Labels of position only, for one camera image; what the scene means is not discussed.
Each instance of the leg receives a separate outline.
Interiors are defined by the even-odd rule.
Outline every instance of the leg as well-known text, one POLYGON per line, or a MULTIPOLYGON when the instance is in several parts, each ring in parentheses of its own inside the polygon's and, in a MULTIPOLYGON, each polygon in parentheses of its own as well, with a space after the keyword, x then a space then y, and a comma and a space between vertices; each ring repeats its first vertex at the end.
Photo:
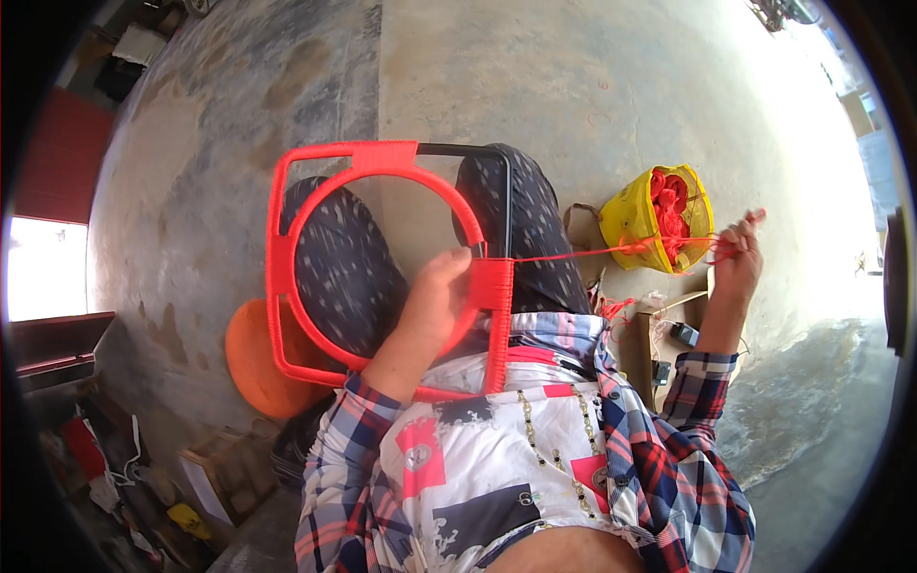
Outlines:
MULTIPOLYGON (((528 259, 573 252, 558 214, 558 198, 535 160, 502 143, 491 144, 510 160, 513 169, 513 257, 528 259)), ((456 189, 468 200, 481 222, 488 242, 496 238, 503 206, 499 192, 505 175, 495 160, 462 161, 456 189)), ((465 233, 453 216, 458 240, 465 233)), ((513 281, 513 313, 539 311, 589 314, 589 297, 573 259, 516 263, 513 281)))
MULTIPOLYGON (((281 233, 326 179, 310 177, 287 189, 281 233)), ((408 286, 370 210, 356 195, 336 189, 309 215, 294 270, 305 311, 322 334, 348 352, 372 357, 394 329, 408 286)))

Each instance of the plaid shirt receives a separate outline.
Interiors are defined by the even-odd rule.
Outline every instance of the plaid shirt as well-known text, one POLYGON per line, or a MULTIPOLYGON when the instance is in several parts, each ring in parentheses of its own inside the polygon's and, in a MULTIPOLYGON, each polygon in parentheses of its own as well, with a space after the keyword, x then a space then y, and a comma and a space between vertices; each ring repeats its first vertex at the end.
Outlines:
MULTIPOLYGON (((573 358, 591 354, 602 396, 611 519, 626 527, 647 571, 748 570, 755 518, 716 453, 713 432, 736 355, 679 356, 656 415, 618 373, 604 319, 518 314, 511 336, 573 358)), ((377 460, 403 408, 353 374, 323 418, 304 471, 294 544, 300 571, 425 569, 377 460)))

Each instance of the small black device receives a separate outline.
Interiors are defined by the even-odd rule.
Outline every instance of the small black device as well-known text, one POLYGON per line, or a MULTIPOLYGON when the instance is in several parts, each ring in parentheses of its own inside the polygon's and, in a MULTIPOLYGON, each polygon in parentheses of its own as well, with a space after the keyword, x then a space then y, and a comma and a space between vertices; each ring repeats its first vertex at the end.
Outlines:
POLYGON ((671 362, 653 360, 653 386, 665 386, 668 384, 668 374, 671 371, 671 362))
POLYGON ((675 323, 675 325, 672 326, 671 333, 673 338, 676 338, 692 348, 697 344, 697 337, 700 335, 696 328, 684 323, 675 323))

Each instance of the yellow object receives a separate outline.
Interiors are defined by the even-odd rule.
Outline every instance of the yellow object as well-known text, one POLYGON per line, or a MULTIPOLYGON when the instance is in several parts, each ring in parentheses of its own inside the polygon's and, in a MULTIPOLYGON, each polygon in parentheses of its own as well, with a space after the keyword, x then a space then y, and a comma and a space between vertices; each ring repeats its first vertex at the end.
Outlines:
MULTIPOLYGON (((697 173, 687 165, 674 167, 657 165, 624 187, 599 212, 599 228, 609 247, 635 243, 647 237, 659 237, 656 211, 649 197, 649 181, 653 169, 662 171, 666 176, 679 175, 687 183, 688 205, 681 216, 691 230, 691 237, 710 237, 713 234, 713 212, 710 210, 707 193, 703 190, 697 173)), ((668 262, 662 241, 658 240, 653 241, 652 247, 642 253, 625 255, 615 251, 612 256, 625 270, 646 267, 668 274, 678 274, 701 260, 709 246, 701 241, 691 241, 685 244, 675 259, 674 269, 668 262)))
POLYGON ((179 503, 173 505, 166 513, 184 532, 198 539, 210 539, 211 535, 210 530, 207 529, 207 524, 204 523, 201 516, 187 504, 179 503))

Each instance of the orange cushion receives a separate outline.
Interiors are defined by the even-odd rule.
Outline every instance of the orange cushion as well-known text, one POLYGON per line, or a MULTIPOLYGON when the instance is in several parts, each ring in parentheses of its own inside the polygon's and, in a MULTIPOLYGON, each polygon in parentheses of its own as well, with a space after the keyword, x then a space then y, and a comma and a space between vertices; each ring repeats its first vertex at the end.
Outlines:
MULTIPOLYGON (((327 369, 328 357, 303 332, 290 304, 281 299, 284 354, 291 364, 327 369)), ((331 388, 294 380, 274 364, 268 331, 268 304, 252 299, 233 314, 226 328, 226 362, 238 391, 259 412, 289 418, 331 392, 331 388)))

